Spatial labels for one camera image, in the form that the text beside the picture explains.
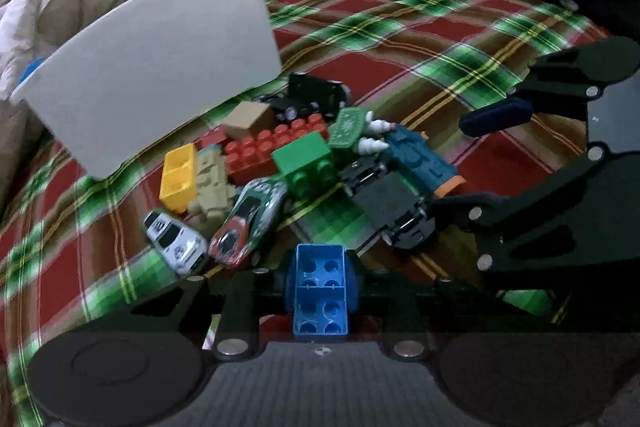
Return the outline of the teal toy train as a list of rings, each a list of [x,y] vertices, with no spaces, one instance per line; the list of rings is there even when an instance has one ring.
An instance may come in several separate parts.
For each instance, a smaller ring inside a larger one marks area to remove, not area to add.
[[[454,165],[439,156],[418,132],[398,124],[386,133],[387,164],[398,170],[420,194],[442,198],[454,193],[466,180]]]

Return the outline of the tan toy robot figure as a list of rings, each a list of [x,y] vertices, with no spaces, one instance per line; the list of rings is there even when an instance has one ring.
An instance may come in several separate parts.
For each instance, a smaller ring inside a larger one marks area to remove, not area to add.
[[[200,225],[217,230],[227,219],[235,198],[235,186],[228,181],[224,155],[219,145],[209,145],[196,154],[196,196],[188,213]]]

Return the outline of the black toy vehicle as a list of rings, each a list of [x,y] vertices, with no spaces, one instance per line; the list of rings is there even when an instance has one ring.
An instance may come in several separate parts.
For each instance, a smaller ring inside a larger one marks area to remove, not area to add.
[[[291,124],[312,114],[332,124],[340,110],[352,104],[352,92],[341,81],[292,72],[284,91],[259,95],[254,102],[267,104],[278,124]]]

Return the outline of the white toy car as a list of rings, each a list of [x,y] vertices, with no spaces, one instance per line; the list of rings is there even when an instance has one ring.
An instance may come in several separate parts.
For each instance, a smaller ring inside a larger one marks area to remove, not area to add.
[[[142,227],[153,247],[180,277],[204,269],[208,243],[198,231],[160,208],[148,212]]]

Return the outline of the brown cardboard cube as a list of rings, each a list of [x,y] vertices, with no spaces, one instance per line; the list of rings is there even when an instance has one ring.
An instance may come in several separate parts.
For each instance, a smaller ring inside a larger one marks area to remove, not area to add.
[[[220,127],[228,138],[241,140],[269,130],[273,124],[273,111],[268,104],[243,101],[224,117]]]

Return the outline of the red building block plate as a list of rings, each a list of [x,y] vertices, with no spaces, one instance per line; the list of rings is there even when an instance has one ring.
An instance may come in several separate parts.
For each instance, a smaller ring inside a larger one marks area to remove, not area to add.
[[[196,146],[199,150],[219,146],[228,181],[241,186],[261,176],[276,174],[278,169],[271,153],[314,131],[318,131],[323,139],[329,139],[329,127],[320,114],[298,118],[292,124],[278,124],[271,130],[262,130],[258,135],[239,140],[232,140],[217,127],[202,135]]]

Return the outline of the white toy figure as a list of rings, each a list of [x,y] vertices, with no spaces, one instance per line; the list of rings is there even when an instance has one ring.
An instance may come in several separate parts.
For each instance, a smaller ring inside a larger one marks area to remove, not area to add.
[[[384,136],[395,129],[394,122],[375,118],[372,112],[367,112],[364,115],[364,127],[354,145],[354,151],[358,155],[375,155],[383,152],[388,147]]]

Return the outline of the blue building block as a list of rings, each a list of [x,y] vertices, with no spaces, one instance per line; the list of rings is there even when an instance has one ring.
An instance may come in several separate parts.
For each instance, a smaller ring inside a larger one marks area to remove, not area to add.
[[[344,247],[299,244],[294,274],[294,338],[316,341],[346,337],[348,311]]]

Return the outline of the white plastic storage bin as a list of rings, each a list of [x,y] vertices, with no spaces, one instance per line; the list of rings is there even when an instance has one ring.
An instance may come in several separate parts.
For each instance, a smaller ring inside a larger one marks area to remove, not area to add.
[[[280,72],[265,0],[129,0],[46,58],[10,101],[104,179]]]

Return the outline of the green patterned toy card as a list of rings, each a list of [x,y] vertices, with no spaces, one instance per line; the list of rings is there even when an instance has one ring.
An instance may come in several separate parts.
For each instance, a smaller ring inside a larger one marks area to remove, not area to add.
[[[367,111],[360,107],[344,107],[329,127],[328,145],[332,150],[351,150],[360,137]]]

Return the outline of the black toy car upside down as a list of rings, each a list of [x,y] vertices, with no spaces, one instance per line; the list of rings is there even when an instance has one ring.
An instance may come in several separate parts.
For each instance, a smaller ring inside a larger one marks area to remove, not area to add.
[[[350,162],[338,176],[347,196],[363,211],[390,247],[415,251],[435,232],[425,199],[378,156]]]

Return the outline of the yellow building block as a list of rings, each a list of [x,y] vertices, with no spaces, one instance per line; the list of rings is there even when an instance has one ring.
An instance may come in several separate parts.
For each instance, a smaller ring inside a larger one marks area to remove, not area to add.
[[[170,211],[184,213],[198,196],[195,185],[196,154],[193,143],[174,148],[164,157],[160,202]]]

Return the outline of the green building block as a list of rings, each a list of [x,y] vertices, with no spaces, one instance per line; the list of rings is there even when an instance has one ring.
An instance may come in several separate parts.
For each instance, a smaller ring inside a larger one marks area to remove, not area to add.
[[[290,192],[302,202],[328,191],[337,182],[332,150],[318,131],[277,148],[271,157]]]

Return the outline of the red grey toy car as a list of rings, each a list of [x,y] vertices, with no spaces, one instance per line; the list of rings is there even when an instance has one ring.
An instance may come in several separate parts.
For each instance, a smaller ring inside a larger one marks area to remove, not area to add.
[[[264,176],[248,182],[212,237],[209,256],[226,267],[242,265],[276,221],[286,195],[288,187],[280,178]]]

